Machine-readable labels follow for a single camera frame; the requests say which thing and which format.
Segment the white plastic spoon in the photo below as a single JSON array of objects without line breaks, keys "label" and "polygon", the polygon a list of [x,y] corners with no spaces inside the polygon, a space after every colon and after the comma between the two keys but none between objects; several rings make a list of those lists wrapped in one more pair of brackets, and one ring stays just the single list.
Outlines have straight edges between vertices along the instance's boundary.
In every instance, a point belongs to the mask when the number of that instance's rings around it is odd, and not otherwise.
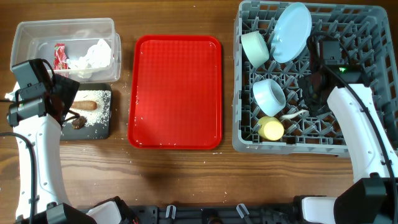
[{"label": "white plastic spoon", "polygon": [[280,120],[294,119],[294,118],[296,118],[298,115],[301,115],[301,114],[304,114],[304,113],[308,113],[308,110],[299,110],[298,112],[295,112],[295,113],[282,115],[282,116],[280,117]]}]

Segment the red snack wrapper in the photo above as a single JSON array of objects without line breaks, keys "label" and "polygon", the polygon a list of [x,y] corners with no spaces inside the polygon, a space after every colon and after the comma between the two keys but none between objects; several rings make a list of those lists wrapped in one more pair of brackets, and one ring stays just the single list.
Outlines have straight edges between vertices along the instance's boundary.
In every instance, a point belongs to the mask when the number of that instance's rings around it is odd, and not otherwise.
[{"label": "red snack wrapper", "polygon": [[61,70],[60,74],[64,77],[69,77],[67,70],[69,69],[67,64],[67,56],[65,54],[65,44],[55,44],[54,52],[54,69]]}]

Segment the brown food scrap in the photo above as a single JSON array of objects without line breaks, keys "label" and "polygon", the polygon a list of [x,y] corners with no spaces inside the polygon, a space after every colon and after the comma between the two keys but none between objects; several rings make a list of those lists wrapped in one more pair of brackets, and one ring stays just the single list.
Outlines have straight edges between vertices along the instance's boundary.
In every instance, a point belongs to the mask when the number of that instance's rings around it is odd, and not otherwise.
[{"label": "brown food scrap", "polygon": [[73,129],[81,129],[86,124],[86,118],[84,116],[80,116],[72,121]]}]

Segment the light blue bowl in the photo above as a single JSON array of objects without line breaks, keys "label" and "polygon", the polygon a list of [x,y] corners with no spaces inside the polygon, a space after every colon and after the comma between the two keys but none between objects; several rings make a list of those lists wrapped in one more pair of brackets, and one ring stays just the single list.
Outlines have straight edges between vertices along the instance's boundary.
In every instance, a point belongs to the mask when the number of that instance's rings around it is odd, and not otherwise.
[{"label": "light blue bowl", "polygon": [[286,106],[283,89],[273,79],[258,81],[252,86],[258,107],[267,115],[275,116]]}]

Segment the white cooked rice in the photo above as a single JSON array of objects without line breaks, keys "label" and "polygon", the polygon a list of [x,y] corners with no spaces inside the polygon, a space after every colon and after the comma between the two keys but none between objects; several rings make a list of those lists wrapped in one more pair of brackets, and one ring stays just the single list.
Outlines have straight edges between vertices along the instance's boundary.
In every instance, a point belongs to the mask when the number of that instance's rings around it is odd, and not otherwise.
[{"label": "white cooked rice", "polygon": [[109,90],[82,90],[78,91],[75,96],[75,101],[95,101],[98,105],[94,111],[85,110],[71,110],[78,113],[80,116],[86,118],[86,127],[97,124],[104,124],[109,122],[110,107],[111,107],[111,91]]}]

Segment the white napkin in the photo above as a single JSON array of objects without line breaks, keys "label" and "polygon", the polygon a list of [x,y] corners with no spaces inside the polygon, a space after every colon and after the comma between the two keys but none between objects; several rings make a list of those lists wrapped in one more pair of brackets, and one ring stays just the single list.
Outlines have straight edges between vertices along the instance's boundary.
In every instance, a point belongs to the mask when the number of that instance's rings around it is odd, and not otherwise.
[{"label": "white napkin", "polygon": [[78,60],[67,59],[66,63],[71,70],[106,68],[111,63],[111,47],[104,39],[100,39],[88,49],[85,56]]}]

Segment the light blue plate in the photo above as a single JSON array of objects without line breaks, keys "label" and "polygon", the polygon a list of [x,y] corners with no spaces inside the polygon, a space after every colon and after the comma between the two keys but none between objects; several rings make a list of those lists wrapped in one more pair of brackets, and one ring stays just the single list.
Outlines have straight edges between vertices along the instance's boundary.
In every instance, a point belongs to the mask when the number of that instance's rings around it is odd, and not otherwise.
[{"label": "light blue plate", "polygon": [[274,29],[271,48],[278,63],[289,62],[298,57],[306,46],[312,29],[310,11],[301,2],[290,4],[280,15]]}]

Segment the yellow plastic cup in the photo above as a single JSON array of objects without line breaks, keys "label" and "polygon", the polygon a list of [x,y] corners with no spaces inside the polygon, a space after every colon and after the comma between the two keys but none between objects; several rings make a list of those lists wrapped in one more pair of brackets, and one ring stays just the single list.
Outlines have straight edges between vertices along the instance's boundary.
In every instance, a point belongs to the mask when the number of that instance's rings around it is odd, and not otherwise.
[{"label": "yellow plastic cup", "polygon": [[284,135],[284,126],[275,117],[262,117],[258,124],[260,128],[257,133],[266,140],[277,141]]}]

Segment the green bowl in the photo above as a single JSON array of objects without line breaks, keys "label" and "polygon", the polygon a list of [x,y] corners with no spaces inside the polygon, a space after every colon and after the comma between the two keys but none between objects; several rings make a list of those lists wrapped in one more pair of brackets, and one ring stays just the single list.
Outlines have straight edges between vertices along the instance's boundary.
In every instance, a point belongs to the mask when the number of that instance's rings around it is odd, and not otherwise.
[{"label": "green bowl", "polygon": [[269,60],[269,49],[259,31],[243,34],[241,44],[246,57],[254,68],[259,68]]}]

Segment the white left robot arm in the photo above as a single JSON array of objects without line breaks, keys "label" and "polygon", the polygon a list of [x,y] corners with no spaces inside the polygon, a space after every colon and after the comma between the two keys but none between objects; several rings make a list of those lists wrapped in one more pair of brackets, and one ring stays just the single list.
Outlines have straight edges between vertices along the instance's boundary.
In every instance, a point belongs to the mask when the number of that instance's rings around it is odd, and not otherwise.
[{"label": "white left robot arm", "polygon": [[13,130],[1,136],[15,137],[19,150],[16,223],[140,223],[119,197],[87,212],[70,205],[60,164],[60,137],[79,82],[56,74],[42,58],[18,63],[11,70],[19,85],[6,116]]}]

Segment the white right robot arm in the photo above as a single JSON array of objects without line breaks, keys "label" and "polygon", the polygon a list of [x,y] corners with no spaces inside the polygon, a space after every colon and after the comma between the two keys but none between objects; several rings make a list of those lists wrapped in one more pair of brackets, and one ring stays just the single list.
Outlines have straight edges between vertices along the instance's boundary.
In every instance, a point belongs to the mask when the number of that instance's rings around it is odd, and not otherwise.
[{"label": "white right robot arm", "polygon": [[301,77],[311,115],[330,110],[337,119],[354,174],[338,197],[297,197],[309,223],[397,223],[397,155],[376,112],[364,68],[341,62],[341,43],[325,34],[307,39],[312,74]]}]

